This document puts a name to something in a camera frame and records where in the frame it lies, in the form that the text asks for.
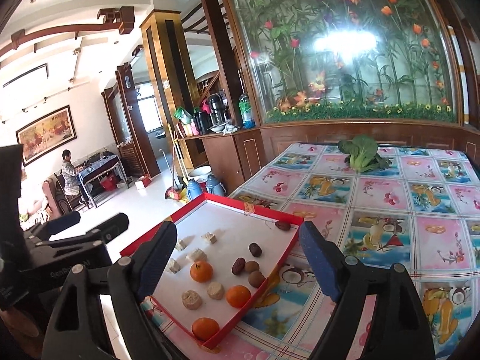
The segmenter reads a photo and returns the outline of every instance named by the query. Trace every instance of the table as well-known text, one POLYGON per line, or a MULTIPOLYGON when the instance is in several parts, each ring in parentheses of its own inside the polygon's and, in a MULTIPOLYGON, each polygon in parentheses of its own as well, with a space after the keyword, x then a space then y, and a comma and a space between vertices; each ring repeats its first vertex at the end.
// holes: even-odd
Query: table
MULTIPOLYGON (((292 144, 231 197, 311 220, 365 264, 404 264, 444 358, 480 306, 480 180, 459 151, 381 147, 379 154, 389 169, 356 174, 337 146, 292 144)), ((308 359, 335 304, 298 248, 276 279, 218 355, 199 349, 149 299, 142 307, 191 359, 308 359)), ((362 352, 374 304, 371 295, 348 359, 362 352)))
POLYGON ((93 198, 90 190, 88 190, 86 185, 95 179, 99 179, 104 173, 111 171, 112 169, 117 169, 118 175, 128 188, 129 186, 127 181, 127 175, 125 174, 122 162, 117 155, 109 155, 105 158, 100 158, 98 161, 95 161, 93 164, 83 169, 78 174, 80 183, 83 186, 86 194, 88 195, 88 199, 92 202, 92 205, 95 208, 97 208, 97 204, 95 203, 95 199, 93 198))

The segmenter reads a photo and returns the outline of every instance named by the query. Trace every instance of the green leafy vegetable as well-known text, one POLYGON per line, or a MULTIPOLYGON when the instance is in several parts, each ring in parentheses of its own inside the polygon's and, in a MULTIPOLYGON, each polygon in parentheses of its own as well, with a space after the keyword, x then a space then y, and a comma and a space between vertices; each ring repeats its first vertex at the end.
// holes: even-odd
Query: green leafy vegetable
POLYGON ((353 170, 368 172, 374 169, 388 169, 388 160, 378 153, 378 145, 367 135, 356 135, 352 140, 341 140, 338 149, 349 155, 345 162, 350 163, 353 170))

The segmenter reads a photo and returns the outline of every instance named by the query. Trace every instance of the seated person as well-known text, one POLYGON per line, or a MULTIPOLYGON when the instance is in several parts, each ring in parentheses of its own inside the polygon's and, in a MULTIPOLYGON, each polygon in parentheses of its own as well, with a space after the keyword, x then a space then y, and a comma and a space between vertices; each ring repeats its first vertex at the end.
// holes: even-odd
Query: seated person
POLYGON ((61 164, 61 173, 65 179, 65 195, 77 196, 79 193, 82 194, 80 202, 86 204, 83 200, 83 196, 86 196, 85 190, 80 183, 78 174, 83 170, 83 166, 74 167, 71 164, 71 153, 70 150, 64 150, 62 153, 62 164, 61 164))

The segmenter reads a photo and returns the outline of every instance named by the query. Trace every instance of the orange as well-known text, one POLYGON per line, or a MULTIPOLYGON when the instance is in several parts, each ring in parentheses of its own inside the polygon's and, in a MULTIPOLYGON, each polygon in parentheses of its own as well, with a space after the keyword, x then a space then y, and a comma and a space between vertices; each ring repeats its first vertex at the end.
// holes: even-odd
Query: orange
POLYGON ((226 292, 225 298, 229 305, 241 309, 251 298, 251 293, 245 286, 233 286, 226 292))
POLYGON ((218 322, 212 318, 199 318, 191 325, 191 332, 200 341, 211 339, 219 330, 218 322))
POLYGON ((206 261, 194 262, 190 268, 190 277, 198 283, 205 283, 212 279, 213 267, 206 261))

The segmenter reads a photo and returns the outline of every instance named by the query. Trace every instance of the silver screw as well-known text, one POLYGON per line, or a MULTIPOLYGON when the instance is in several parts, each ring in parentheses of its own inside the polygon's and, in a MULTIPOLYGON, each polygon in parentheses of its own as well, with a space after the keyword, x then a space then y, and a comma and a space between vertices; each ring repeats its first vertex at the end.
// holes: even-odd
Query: silver screw
POLYGON ((405 272, 405 267, 402 264, 399 264, 399 263, 393 264, 393 269, 395 269, 395 271, 398 272, 399 274, 405 272))
POLYGON ((357 263, 358 263, 358 259, 357 259, 357 257, 347 256, 347 257, 345 257, 345 263, 348 266, 356 266, 357 263))
POLYGON ((71 269, 71 271, 74 274, 79 274, 81 271, 83 271, 83 265, 82 264, 74 265, 73 268, 71 269))
POLYGON ((118 260, 118 264, 120 266, 127 266, 130 263, 131 263, 131 258, 128 256, 120 257, 120 259, 118 260))

